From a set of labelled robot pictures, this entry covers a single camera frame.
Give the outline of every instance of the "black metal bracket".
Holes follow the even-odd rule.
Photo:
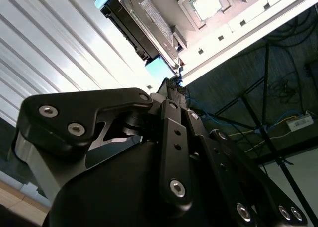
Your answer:
[[[256,83],[254,83],[249,89],[247,89],[243,93],[243,95],[241,97],[238,97],[238,98],[234,99],[229,104],[227,104],[222,109],[220,109],[218,112],[216,112],[215,115],[214,114],[209,114],[209,115],[211,115],[212,117],[215,117],[217,119],[224,120],[224,121],[226,121],[226,122],[228,122],[230,124],[233,124],[233,125],[239,125],[241,127],[249,128],[251,130],[256,130],[256,129],[260,130],[260,133],[263,136],[263,138],[265,140],[265,143],[268,145],[269,149],[271,150],[276,163],[282,169],[284,175],[286,176],[288,182],[290,183],[291,187],[293,188],[296,196],[298,197],[298,199],[302,203],[302,205],[303,205],[306,213],[308,214],[309,218],[311,219],[312,223],[315,226],[318,226],[318,218],[316,217],[316,215],[314,214],[312,208],[310,207],[310,205],[308,204],[307,200],[305,199],[305,197],[303,196],[302,192],[300,191],[298,185],[296,184],[295,180],[291,176],[291,174],[290,174],[289,170],[287,169],[285,163],[282,162],[282,158],[277,155],[277,150],[276,150],[275,146],[273,145],[272,141],[270,140],[267,132],[264,129],[264,125],[266,124],[268,69],[269,69],[269,44],[266,45],[266,51],[265,51],[264,77],[262,77],[260,80],[258,80]],[[248,100],[246,99],[245,95],[250,93],[251,91],[253,91],[259,85],[261,85],[262,82],[264,82],[264,84],[263,84],[264,85],[264,91],[263,91],[262,119],[260,121],[258,119],[257,115],[255,114],[255,112],[253,111],[253,109],[252,109],[251,105],[249,104]],[[226,119],[226,118],[223,118],[223,117],[219,117],[219,115],[221,113],[223,113],[224,111],[226,111],[227,109],[229,109],[230,107],[235,105],[240,100],[244,103],[246,109],[248,110],[251,118],[253,119],[253,121],[254,121],[254,123],[256,125],[255,127],[249,127],[246,124],[242,124],[242,123],[239,123],[239,122],[236,122],[236,121],[233,121],[233,120],[229,120],[229,119]]]
[[[186,212],[192,205],[187,128],[181,125],[181,108],[172,100],[161,105],[162,154],[160,164],[160,192],[166,202]]]
[[[52,227],[306,225],[299,208],[228,136],[209,135],[177,85],[163,87],[167,96],[122,89],[24,101],[14,151],[54,200]],[[145,135],[143,142],[84,167],[91,145],[135,132]],[[198,159],[189,157],[195,153]]]
[[[96,139],[98,122],[147,113],[151,106],[152,99],[137,88],[31,96],[21,105],[17,133],[53,155],[78,160]]]

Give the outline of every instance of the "black pole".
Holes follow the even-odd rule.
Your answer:
[[[256,87],[258,87],[262,82],[264,81],[264,77],[262,77],[261,79],[259,79],[257,82],[255,82],[254,84],[252,84],[247,90],[244,91],[243,94],[248,94],[251,93]],[[220,110],[218,110],[215,115],[219,116],[220,114],[222,114],[223,112],[225,112],[226,110],[228,110],[229,108],[231,108],[233,105],[235,105],[237,102],[239,101],[239,98],[235,98],[234,100],[232,100],[230,103],[228,103],[227,105],[223,106],[223,108],[221,108]]]
[[[278,156],[295,156],[310,150],[314,150],[318,145],[318,136],[314,136],[313,138],[307,139],[303,142],[299,142],[297,144],[293,144],[287,148],[279,149],[277,150]],[[257,165],[266,164],[266,163],[272,163],[275,161],[274,154],[270,153],[267,155],[264,155],[260,158],[256,158],[253,160]]]
[[[267,132],[264,130],[264,128],[261,126],[261,123],[259,121],[259,119],[257,118],[256,114],[254,113],[252,107],[250,106],[249,102],[246,100],[245,97],[242,97],[242,101],[245,105],[245,107],[247,108],[249,114],[251,115],[253,121],[255,122],[255,124],[260,127],[260,133],[262,134],[268,148],[270,149],[270,151],[273,153],[274,157],[275,157],[275,161],[277,163],[277,165],[279,165],[279,167],[282,169],[287,181],[289,182],[290,186],[292,187],[292,189],[294,190],[298,200],[300,201],[300,203],[302,204],[305,212],[307,213],[309,219],[311,220],[311,222],[313,223],[314,226],[318,226],[318,219],[317,216],[315,215],[315,213],[313,212],[312,208],[310,207],[309,203],[307,202],[307,200],[305,199],[304,195],[302,194],[301,190],[299,189],[297,183],[295,182],[295,180],[293,179],[292,175],[290,174],[289,170],[287,169],[285,163],[283,162],[282,158],[279,158],[277,155],[277,149],[275,148],[275,146],[273,145],[270,137],[268,136]]]
[[[269,45],[268,45],[268,44],[266,44],[266,52],[265,52],[265,71],[264,71],[264,91],[263,91],[263,112],[262,112],[262,124],[265,124],[265,123],[266,123],[268,68],[269,68]]]
[[[199,110],[199,109],[192,109],[194,112],[200,114],[200,113],[204,113],[202,110]],[[223,118],[223,117],[220,117],[220,116],[216,116],[214,114],[211,114],[211,113],[208,113],[206,112],[208,115],[210,115],[212,118],[215,118],[215,119],[218,119],[218,120],[221,120],[221,121],[225,121],[229,124],[234,124],[234,125],[238,125],[238,126],[241,126],[243,128],[247,128],[247,129],[251,129],[251,130],[254,130],[254,127],[252,126],[249,126],[249,125],[246,125],[246,124],[242,124],[240,122],[237,122],[237,121],[234,121],[234,120],[231,120],[231,119],[227,119],[227,118]]]

